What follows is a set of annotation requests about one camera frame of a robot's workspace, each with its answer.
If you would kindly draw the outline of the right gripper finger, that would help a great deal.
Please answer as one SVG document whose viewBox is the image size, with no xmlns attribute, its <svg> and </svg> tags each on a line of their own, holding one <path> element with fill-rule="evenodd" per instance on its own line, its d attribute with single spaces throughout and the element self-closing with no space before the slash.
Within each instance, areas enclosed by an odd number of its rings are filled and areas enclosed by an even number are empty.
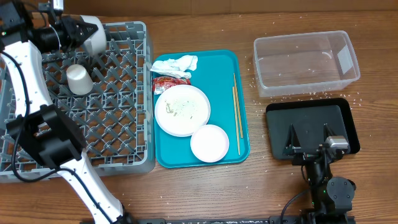
<svg viewBox="0 0 398 224">
<path fill-rule="evenodd" d="M 290 124 L 285 147 L 301 147 L 293 124 Z"/>
<path fill-rule="evenodd" d="M 335 133 L 333 132 L 333 130 L 329 127 L 329 125 L 327 123 L 325 123 L 323 125 L 324 143 L 329 144 L 334 136 L 335 136 Z"/>
</svg>

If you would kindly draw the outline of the grey bowl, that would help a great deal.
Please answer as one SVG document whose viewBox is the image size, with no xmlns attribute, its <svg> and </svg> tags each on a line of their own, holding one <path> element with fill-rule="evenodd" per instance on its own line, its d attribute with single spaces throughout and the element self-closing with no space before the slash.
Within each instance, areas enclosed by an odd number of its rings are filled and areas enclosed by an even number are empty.
<svg viewBox="0 0 398 224">
<path fill-rule="evenodd" d="M 81 15 L 80 17 L 82 21 L 94 24 L 98 28 L 98 30 L 83 43 L 85 50 L 92 57 L 103 53 L 106 50 L 107 40 L 101 21 L 95 16 Z"/>
</svg>

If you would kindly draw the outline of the white paper cup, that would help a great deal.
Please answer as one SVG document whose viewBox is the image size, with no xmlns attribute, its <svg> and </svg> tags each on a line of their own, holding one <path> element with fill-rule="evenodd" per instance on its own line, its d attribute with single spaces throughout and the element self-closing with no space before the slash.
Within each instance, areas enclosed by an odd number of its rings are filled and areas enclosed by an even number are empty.
<svg viewBox="0 0 398 224">
<path fill-rule="evenodd" d="M 93 89 L 93 81 L 86 68 L 79 64 L 71 65 L 66 71 L 68 86 L 76 95 L 86 95 Z"/>
</svg>

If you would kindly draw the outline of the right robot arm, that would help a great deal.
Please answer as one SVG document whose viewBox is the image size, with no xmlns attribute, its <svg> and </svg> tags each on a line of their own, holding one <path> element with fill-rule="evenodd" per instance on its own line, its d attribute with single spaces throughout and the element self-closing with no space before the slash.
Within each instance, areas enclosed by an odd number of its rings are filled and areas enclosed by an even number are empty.
<svg viewBox="0 0 398 224">
<path fill-rule="evenodd" d="M 356 185 L 352 180 L 335 177 L 330 164 L 340 160 L 348 151 L 348 141 L 337 136 L 327 124 L 323 125 L 324 142 L 316 149 L 302 148 L 293 125 L 289 126 L 283 154 L 292 156 L 292 165 L 300 166 L 308 189 L 290 199 L 280 214 L 284 222 L 287 207 L 297 198 L 311 194 L 312 208 L 303 210 L 297 223 L 349 223 L 353 219 L 347 216 L 352 210 L 352 200 Z"/>
</svg>

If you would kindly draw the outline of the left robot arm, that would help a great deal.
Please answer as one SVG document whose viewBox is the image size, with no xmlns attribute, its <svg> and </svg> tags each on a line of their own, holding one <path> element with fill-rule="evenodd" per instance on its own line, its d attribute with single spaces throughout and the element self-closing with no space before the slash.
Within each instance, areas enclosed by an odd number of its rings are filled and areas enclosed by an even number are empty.
<svg viewBox="0 0 398 224">
<path fill-rule="evenodd" d="M 95 16 L 74 19 L 63 2 L 42 3 L 47 15 L 36 28 L 22 1 L 1 3 L 1 58 L 16 97 L 16 117 L 7 123 L 15 149 L 25 150 L 50 174 L 62 176 L 81 198 L 95 223 L 132 223 L 133 217 L 106 188 L 86 153 L 80 127 L 54 105 L 44 80 L 42 54 L 84 47 L 90 56 L 106 49 L 103 25 Z"/>
</svg>

